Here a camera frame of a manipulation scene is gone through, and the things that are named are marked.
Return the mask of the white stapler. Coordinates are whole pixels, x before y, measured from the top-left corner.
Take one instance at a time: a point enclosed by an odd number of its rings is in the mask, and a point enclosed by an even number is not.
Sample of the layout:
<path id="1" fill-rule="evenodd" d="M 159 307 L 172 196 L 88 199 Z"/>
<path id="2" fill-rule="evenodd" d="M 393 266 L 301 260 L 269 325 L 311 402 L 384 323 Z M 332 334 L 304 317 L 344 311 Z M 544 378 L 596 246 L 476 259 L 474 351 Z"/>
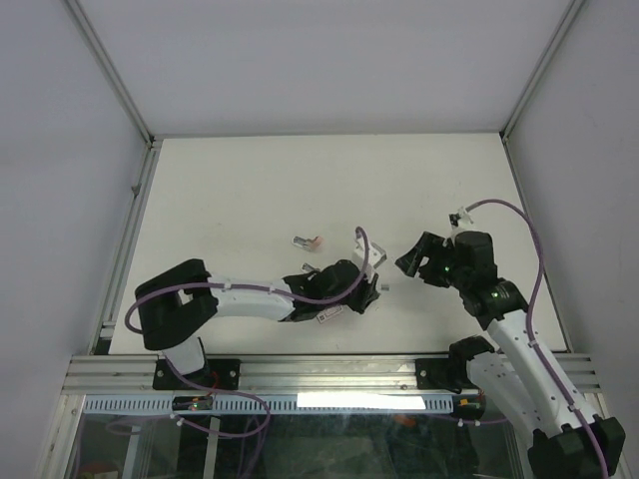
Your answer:
<path id="1" fill-rule="evenodd" d="M 317 267 L 314 267 L 314 266 L 312 266 L 312 265 L 310 265 L 310 264 L 308 264 L 306 262 L 301 266 L 301 270 L 303 272 L 317 272 L 317 271 L 319 271 L 319 269 Z"/>

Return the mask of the pink stapler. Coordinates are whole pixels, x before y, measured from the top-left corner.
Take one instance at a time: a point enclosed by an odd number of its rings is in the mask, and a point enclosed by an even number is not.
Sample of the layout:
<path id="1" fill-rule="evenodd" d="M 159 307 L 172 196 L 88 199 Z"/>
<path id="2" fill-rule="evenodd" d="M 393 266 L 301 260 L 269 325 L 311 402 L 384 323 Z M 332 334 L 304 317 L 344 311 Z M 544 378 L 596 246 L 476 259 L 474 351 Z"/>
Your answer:
<path id="1" fill-rule="evenodd" d="M 318 249 L 323 243 L 323 238 L 320 236 L 316 236 L 314 238 L 302 238 L 299 236 L 295 236 L 292 239 L 292 244 L 296 247 L 302 248 L 306 251 L 314 251 Z"/>

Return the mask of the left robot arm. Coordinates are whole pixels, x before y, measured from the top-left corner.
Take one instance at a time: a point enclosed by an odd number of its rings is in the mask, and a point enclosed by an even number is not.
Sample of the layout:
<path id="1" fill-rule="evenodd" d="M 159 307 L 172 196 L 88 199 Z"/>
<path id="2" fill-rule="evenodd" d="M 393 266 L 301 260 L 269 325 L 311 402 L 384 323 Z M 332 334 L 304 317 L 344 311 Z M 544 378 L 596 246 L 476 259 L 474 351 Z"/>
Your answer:
<path id="1" fill-rule="evenodd" d="M 217 317 L 258 317 L 304 322 L 342 306 L 357 313 L 379 298 L 378 273 L 371 264 L 341 259 L 324 269 L 272 282 L 241 282 L 211 275 L 201 259 L 188 259 L 139 285 L 125 314 L 126 327 L 160 351 L 175 376 L 198 387 L 209 376 L 198 331 Z"/>

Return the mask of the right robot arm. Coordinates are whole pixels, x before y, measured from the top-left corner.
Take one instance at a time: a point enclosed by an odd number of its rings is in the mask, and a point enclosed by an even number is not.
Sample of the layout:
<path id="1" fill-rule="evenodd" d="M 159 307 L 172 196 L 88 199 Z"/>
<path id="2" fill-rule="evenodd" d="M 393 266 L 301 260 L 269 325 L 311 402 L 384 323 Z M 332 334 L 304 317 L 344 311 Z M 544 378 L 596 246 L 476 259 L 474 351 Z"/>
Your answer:
<path id="1" fill-rule="evenodd" d="M 626 434 L 578 391 L 528 315 L 518 287 L 498 274 L 491 235 L 457 229 L 449 238 L 423 233 L 396 266 L 409 277 L 452 287 L 483 335 L 450 345 L 447 388 L 487 393 L 527 449 L 537 478 L 610 478 Z"/>

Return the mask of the red white staple box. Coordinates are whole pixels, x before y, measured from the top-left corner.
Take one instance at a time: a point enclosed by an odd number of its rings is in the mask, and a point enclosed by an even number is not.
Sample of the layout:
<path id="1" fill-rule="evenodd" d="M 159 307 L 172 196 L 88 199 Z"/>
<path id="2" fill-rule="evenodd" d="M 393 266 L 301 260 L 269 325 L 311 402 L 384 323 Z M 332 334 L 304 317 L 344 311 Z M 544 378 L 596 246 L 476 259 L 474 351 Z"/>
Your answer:
<path id="1" fill-rule="evenodd" d="M 325 323 L 339 316 L 340 314 L 343 313 L 343 311 L 344 311 L 344 308 L 342 305 L 335 305 L 335 306 L 329 307 L 327 309 L 324 309 L 317 315 L 317 320 L 319 323 Z"/>

